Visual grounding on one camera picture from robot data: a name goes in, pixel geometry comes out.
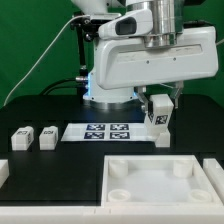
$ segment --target green backdrop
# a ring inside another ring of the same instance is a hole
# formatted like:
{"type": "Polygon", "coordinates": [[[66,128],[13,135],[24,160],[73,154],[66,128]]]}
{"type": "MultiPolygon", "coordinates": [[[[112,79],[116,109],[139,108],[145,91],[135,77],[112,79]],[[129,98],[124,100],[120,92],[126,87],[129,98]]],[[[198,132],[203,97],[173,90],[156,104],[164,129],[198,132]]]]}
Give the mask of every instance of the green backdrop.
{"type": "MultiPolygon", "coordinates": [[[[0,0],[0,107],[17,82],[36,62],[62,26],[78,9],[70,0],[0,0]]],[[[214,24],[218,40],[224,38],[224,1],[207,0],[201,6],[185,7],[185,20],[205,19],[214,24]]],[[[92,67],[92,46],[86,44],[87,63],[92,67]]],[[[220,69],[215,78],[185,82],[184,93],[211,96],[224,107],[224,44],[218,47],[220,69]]],[[[13,94],[38,94],[59,79],[78,74],[76,33],[69,28],[42,63],[13,94]]],[[[152,92],[164,91],[152,87],[152,92]]],[[[54,94],[71,94],[58,90],[54,94]]]]}

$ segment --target screw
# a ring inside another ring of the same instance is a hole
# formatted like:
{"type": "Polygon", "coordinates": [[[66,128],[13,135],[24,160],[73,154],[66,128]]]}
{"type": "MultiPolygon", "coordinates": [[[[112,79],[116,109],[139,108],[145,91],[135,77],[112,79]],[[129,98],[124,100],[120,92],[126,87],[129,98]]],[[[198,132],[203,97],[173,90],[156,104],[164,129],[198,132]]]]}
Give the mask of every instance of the screw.
{"type": "Polygon", "coordinates": [[[87,25],[87,24],[90,23],[90,20],[89,19],[86,19],[86,20],[84,20],[84,23],[87,25]]]}
{"type": "Polygon", "coordinates": [[[87,33],[87,34],[85,35],[85,40],[86,40],[87,42],[91,42],[91,41],[93,41],[93,37],[87,33]]]}

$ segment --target black table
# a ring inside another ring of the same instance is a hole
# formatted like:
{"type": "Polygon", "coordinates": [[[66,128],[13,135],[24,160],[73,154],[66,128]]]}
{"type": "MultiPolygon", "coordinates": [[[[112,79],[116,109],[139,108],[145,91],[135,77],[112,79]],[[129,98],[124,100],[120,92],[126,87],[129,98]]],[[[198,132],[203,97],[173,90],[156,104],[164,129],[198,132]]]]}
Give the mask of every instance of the black table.
{"type": "Polygon", "coordinates": [[[105,112],[85,107],[76,96],[24,96],[0,110],[0,159],[8,159],[10,177],[0,189],[0,206],[101,204],[105,155],[195,155],[224,164],[224,109],[212,99],[182,95],[169,130],[171,147],[151,142],[61,142],[68,123],[143,122],[140,108],[105,112]],[[44,127],[57,126],[55,151],[40,151],[44,127]],[[11,136],[32,126],[35,140],[26,152],[13,152],[11,136]]]}

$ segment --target circular cutout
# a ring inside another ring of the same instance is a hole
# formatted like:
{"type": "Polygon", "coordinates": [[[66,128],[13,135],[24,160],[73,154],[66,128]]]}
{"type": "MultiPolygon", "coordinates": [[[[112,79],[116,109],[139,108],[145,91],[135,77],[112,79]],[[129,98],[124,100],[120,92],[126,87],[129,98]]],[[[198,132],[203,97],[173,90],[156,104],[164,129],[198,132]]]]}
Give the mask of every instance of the circular cutout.
{"type": "Polygon", "coordinates": [[[212,201],[212,195],[207,191],[195,189],[189,193],[188,201],[193,203],[209,203],[212,201]]]}
{"type": "Polygon", "coordinates": [[[108,201],[109,202],[126,202],[130,201],[131,199],[131,194],[122,189],[116,189],[112,190],[108,194],[108,201]]]}

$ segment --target white mat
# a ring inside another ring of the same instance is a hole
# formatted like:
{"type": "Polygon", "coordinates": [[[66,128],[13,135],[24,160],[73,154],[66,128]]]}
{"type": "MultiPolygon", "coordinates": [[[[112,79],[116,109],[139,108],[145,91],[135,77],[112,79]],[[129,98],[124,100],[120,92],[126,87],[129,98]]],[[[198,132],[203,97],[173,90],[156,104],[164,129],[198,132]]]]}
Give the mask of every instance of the white mat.
{"type": "Polygon", "coordinates": [[[66,141],[153,141],[144,123],[68,124],[62,137],[66,141]]]}

